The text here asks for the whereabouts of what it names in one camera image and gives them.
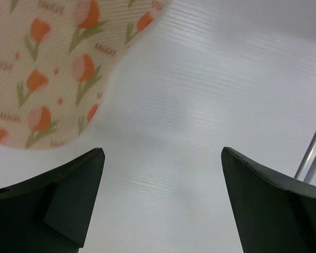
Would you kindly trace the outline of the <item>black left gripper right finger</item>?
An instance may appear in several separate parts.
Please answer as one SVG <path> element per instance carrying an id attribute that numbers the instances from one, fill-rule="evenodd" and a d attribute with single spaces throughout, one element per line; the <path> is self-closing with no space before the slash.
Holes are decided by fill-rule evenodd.
<path id="1" fill-rule="evenodd" d="M 316 252 L 316 186 L 229 147 L 221 161 L 244 252 Z"/>

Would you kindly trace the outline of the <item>floral mesh laundry bag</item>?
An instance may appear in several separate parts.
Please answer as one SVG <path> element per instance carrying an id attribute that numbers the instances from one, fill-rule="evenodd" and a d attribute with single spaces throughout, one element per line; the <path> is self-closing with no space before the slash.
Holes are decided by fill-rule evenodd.
<path id="1" fill-rule="evenodd" d="M 94 117 L 119 57 L 164 1 L 0 1 L 0 144 L 47 149 Z"/>

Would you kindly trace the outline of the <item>aluminium frame post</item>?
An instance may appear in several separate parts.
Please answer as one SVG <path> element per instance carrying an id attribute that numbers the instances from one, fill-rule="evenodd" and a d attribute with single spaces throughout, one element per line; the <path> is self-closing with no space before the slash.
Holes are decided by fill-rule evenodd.
<path id="1" fill-rule="evenodd" d="M 316 131 L 295 173 L 294 178 L 312 184 L 316 174 Z"/>

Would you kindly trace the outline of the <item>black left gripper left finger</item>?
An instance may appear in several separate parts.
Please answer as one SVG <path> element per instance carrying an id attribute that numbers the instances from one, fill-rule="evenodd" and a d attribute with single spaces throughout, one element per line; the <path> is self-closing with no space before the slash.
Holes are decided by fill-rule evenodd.
<path id="1" fill-rule="evenodd" d="M 0 252 L 78 252 L 83 248 L 105 161 L 95 148 L 0 189 Z"/>

